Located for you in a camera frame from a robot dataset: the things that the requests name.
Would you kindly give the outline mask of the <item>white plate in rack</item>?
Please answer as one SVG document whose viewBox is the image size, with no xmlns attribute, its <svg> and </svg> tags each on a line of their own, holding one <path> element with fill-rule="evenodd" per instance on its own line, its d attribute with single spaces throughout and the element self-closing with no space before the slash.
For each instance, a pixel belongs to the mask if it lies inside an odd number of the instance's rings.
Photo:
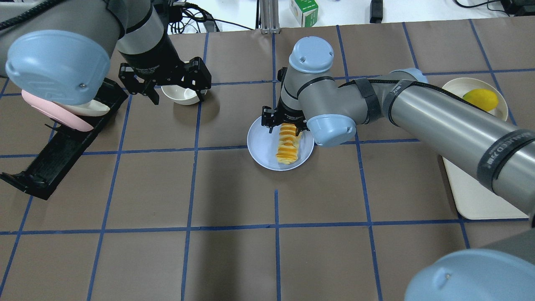
<svg viewBox="0 0 535 301">
<path fill-rule="evenodd" d="M 107 114 L 110 107 L 92 99 L 88 103 L 82 105 L 64 105 L 59 104 L 60 107 L 78 116 L 98 117 Z"/>
</svg>

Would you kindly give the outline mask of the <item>black power adapter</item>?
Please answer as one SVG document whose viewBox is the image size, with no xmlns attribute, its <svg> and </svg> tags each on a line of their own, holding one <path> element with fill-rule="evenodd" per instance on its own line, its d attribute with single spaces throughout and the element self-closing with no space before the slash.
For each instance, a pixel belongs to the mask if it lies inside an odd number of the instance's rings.
<svg viewBox="0 0 535 301">
<path fill-rule="evenodd" d="M 371 0 L 369 3 L 369 23 L 382 23 L 383 15 L 383 0 Z"/>
</svg>

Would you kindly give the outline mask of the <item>cream round plate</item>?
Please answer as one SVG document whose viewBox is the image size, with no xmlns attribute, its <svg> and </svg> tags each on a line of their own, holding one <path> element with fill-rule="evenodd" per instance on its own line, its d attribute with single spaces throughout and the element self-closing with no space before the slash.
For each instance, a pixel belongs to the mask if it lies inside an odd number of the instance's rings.
<svg viewBox="0 0 535 301">
<path fill-rule="evenodd" d="M 469 91 L 477 88 L 489 89 L 497 94 L 499 104 L 494 110 L 487 113 L 492 114 L 493 116 L 501 119 L 502 121 L 506 121 L 508 119 L 509 113 L 505 99 L 494 87 L 487 84 L 486 82 L 474 78 L 462 77 L 450 80 L 449 82 L 443 85 L 444 90 L 458 97 L 461 97 L 461 99 L 465 93 L 468 93 Z"/>
</svg>

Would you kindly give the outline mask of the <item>white rectangular tray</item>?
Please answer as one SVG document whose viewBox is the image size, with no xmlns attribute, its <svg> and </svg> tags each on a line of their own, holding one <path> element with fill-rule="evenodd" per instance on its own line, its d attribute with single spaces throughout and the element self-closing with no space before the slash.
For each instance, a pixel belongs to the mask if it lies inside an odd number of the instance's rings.
<svg viewBox="0 0 535 301">
<path fill-rule="evenodd" d="M 443 158 L 457 211 L 469 220 L 527 219 L 503 198 L 487 190 L 476 179 Z"/>
</svg>

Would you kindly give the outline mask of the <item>black dish rack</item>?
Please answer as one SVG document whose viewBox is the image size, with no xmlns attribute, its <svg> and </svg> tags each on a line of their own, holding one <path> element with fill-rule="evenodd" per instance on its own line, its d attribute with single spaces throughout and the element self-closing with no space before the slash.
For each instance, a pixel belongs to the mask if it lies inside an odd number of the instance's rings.
<svg viewBox="0 0 535 301">
<path fill-rule="evenodd" d="M 65 125 L 55 127 L 56 134 L 26 170 L 18 174 L 1 173 L 1 179 L 24 193 L 47 200 L 126 99 L 127 93 L 119 84 L 105 78 L 96 100 L 109 106 L 110 111 L 103 116 L 82 117 L 93 127 L 91 131 L 73 130 Z"/>
</svg>

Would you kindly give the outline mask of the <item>pink plate in rack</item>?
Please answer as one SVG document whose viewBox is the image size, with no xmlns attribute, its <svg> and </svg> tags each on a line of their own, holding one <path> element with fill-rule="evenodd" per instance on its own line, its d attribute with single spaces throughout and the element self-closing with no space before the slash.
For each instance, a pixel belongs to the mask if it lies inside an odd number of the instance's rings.
<svg viewBox="0 0 535 301">
<path fill-rule="evenodd" d="M 71 113 L 52 101 L 37 97 L 25 90 L 21 91 L 21 95 L 24 101 L 26 101 L 31 107 L 37 111 L 40 111 L 42 114 L 55 120 L 56 122 L 72 128 L 73 130 L 89 132 L 94 128 L 88 122 L 82 120 L 77 115 Z"/>
</svg>

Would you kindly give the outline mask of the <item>light blue plate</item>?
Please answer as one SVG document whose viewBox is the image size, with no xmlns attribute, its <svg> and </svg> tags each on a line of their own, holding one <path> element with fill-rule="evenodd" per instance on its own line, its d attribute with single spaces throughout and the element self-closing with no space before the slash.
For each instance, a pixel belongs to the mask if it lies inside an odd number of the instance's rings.
<svg viewBox="0 0 535 301">
<path fill-rule="evenodd" d="M 275 171 L 292 170 L 306 162 L 313 152 L 315 141 L 309 131 L 300 133 L 300 145 L 296 162 L 284 164 L 278 162 L 279 131 L 281 125 L 275 126 L 270 133 L 269 128 L 262 126 L 261 117 L 258 117 L 250 126 L 247 133 L 247 147 L 252 158 L 266 169 Z"/>
</svg>

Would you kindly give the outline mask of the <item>yellow croissant bread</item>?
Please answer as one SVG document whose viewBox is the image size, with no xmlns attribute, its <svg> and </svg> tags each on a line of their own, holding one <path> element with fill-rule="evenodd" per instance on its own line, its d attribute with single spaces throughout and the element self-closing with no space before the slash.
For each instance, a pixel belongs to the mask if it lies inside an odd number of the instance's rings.
<svg viewBox="0 0 535 301">
<path fill-rule="evenodd" d="M 275 155 L 277 162 L 291 164 L 298 160 L 302 134 L 294 124 L 283 123 L 279 130 L 278 148 Z"/>
</svg>

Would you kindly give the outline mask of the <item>aluminium frame post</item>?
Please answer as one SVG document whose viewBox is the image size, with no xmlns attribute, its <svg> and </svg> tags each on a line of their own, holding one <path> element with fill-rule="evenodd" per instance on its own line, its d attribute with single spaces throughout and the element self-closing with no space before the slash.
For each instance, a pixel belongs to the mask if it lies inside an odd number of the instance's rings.
<svg viewBox="0 0 535 301">
<path fill-rule="evenodd" d="M 258 0 L 257 27 L 262 34 L 279 34 L 279 1 Z"/>
</svg>

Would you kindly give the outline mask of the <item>white ceramic bowl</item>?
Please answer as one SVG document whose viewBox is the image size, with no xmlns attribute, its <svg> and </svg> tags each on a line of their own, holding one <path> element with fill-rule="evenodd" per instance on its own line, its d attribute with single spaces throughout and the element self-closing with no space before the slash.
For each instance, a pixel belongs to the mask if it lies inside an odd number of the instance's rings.
<svg viewBox="0 0 535 301">
<path fill-rule="evenodd" d="M 171 84 L 161 86 L 161 90 L 166 97 L 179 105 L 194 105 L 200 102 L 197 93 L 189 88 Z"/>
</svg>

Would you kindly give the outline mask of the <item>green white carton box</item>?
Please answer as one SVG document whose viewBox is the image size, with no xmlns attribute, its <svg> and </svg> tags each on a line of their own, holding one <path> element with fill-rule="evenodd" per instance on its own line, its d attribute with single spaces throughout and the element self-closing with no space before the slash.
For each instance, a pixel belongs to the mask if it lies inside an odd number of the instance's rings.
<svg viewBox="0 0 535 301">
<path fill-rule="evenodd" d="M 319 5 L 315 0 L 290 0 L 289 9 L 302 28 L 313 27 L 318 21 Z"/>
</svg>

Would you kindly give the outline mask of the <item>yellow lemon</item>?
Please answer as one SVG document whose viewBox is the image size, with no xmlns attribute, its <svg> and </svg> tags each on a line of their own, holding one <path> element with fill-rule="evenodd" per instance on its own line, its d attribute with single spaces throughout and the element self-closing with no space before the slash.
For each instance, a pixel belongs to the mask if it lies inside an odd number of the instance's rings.
<svg viewBox="0 0 535 301">
<path fill-rule="evenodd" d="M 499 104 L 497 94 L 485 88 L 471 90 L 465 93 L 462 99 L 486 112 L 494 110 Z"/>
</svg>

